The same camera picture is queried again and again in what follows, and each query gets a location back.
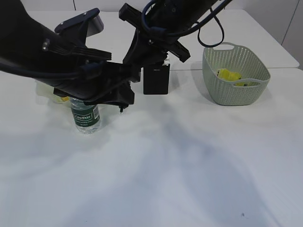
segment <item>green basket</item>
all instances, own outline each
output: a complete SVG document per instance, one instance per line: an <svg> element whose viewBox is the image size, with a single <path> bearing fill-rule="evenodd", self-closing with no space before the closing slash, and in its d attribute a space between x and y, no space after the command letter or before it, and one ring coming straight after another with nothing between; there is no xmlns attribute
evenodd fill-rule
<svg viewBox="0 0 303 227"><path fill-rule="evenodd" d="M205 48L203 51L203 78L212 99L220 105L250 105L263 93L270 74L261 60L247 47L232 43L231 50ZM238 72L242 79L229 82L217 77L220 69ZM248 87L236 86L248 83Z"/></svg>

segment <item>bottle label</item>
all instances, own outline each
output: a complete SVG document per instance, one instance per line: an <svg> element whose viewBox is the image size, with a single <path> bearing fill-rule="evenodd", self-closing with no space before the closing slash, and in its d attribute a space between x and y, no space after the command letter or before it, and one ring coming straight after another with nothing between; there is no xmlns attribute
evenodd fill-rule
<svg viewBox="0 0 303 227"><path fill-rule="evenodd" d="M76 125L80 127L93 126L100 119L97 105L87 110L75 110L72 108L71 111L72 111L72 115L74 116Z"/></svg>

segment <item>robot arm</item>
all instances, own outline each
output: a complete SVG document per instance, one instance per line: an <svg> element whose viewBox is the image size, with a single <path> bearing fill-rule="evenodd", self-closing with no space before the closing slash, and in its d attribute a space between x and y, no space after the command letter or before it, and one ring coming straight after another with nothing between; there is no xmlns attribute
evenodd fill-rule
<svg viewBox="0 0 303 227"><path fill-rule="evenodd" d="M225 0L214 12L230 1ZM88 105L109 104L124 109L134 104L130 81L140 81L141 67L164 61L168 51L182 62L190 57L178 39L199 29L192 25L216 2L153 0L143 13L125 4L119 16L135 26L136 32L124 63L118 64L108 62L111 53L85 45L87 36L103 30L98 9L62 22L54 33L33 20L20 0L3 0L0 70L44 82L54 87L59 96L78 98Z"/></svg>

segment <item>transparent container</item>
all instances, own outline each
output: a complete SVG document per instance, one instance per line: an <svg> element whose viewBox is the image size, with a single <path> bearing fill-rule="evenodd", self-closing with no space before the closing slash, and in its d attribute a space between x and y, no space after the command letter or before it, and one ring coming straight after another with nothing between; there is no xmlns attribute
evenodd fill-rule
<svg viewBox="0 0 303 227"><path fill-rule="evenodd" d="M77 129L84 134L96 132L101 125L98 106L85 105L83 101L71 97L70 102Z"/></svg>

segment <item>black box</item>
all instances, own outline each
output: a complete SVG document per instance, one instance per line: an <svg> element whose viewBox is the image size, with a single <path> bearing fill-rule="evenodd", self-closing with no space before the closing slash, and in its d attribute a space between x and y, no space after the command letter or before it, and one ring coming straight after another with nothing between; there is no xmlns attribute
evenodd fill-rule
<svg viewBox="0 0 303 227"><path fill-rule="evenodd" d="M168 65L149 65L143 68L143 93L145 95L167 95L169 93Z"/></svg>

